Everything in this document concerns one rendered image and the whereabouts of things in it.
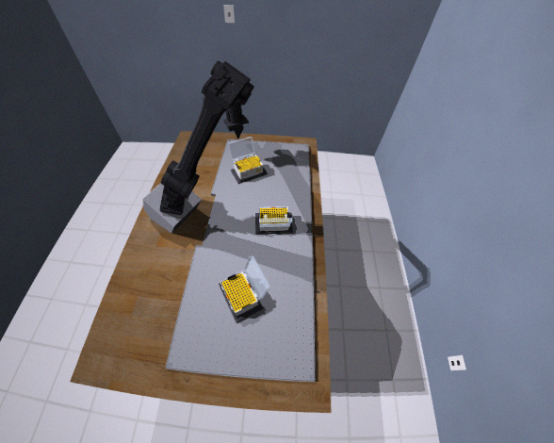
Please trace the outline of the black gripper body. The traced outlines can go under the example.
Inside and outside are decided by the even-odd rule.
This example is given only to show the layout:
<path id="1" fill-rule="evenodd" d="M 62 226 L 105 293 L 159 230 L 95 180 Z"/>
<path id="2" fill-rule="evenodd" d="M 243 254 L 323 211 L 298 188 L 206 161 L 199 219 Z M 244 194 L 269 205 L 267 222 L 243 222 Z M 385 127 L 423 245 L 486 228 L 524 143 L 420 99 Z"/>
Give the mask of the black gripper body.
<path id="1" fill-rule="evenodd" d="M 243 128 L 242 124 L 249 123 L 247 118 L 241 114 L 241 110 L 238 113 L 231 113 L 229 111 L 230 122 L 225 119 L 224 123 L 227 125 L 229 131 Z"/>

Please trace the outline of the yellow pipette tip rack insert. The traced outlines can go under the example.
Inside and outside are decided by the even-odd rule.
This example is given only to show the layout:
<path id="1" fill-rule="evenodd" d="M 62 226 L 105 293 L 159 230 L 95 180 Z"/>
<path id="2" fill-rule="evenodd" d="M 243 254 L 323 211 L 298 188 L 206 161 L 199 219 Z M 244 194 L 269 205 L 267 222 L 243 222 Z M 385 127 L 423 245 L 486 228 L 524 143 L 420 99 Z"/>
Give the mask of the yellow pipette tip rack insert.
<path id="1" fill-rule="evenodd" d="M 260 208 L 260 219 L 264 219 L 264 215 L 267 215 L 267 219 L 284 218 L 285 214 L 288 217 L 287 208 Z"/>
<path id="2" fill-rule="evenodd" d="M 243 160 L 236 162 L 236 166 L 240 172 L 246 171 L 248 169 L 261 166 L 259 157 L 252 156 Z M 239 167 L 238 167 L 239 166 Z"/>
<path id="3" fill-rule="evenodd" d="M 228 294 L 229 300 L 235 310 L 244 308 L 250 303 L 256 302 L 251 289 L 243 274 L 233 274 L 227 277 L 228 280 L 223 281 L 222 285 Z"/>

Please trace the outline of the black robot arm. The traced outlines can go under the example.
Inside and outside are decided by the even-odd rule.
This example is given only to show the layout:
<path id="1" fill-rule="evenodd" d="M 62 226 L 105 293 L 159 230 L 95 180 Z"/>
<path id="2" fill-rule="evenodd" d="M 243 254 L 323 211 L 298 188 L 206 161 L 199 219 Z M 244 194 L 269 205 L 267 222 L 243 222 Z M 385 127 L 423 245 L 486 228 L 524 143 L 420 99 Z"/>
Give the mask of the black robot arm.
<path id="1" fill-rule="evenodd" d="M 179 163 L 173 160 L 162 177 L 161 184 L 164 188 L 160 204 L 161 212 L 183 214 L 185 203 L 183 197 L 189 196 L 200 177 L 196 174 L 197 164 L 221 115 L 226 111 L 227 120 L 230 122 L 229 111 L 238 113 L 241 110 L 242 114 L 241 106 L 244 106 L 251 96 L 253 85 L 249 83 L 250 78 L 228 62 L 217 61 L 211 74 L 212 76 L 203 86 L 202 109 L 181 160 Z M 245 102 L 242 101 L 244 97 L 246 97 Z"/>

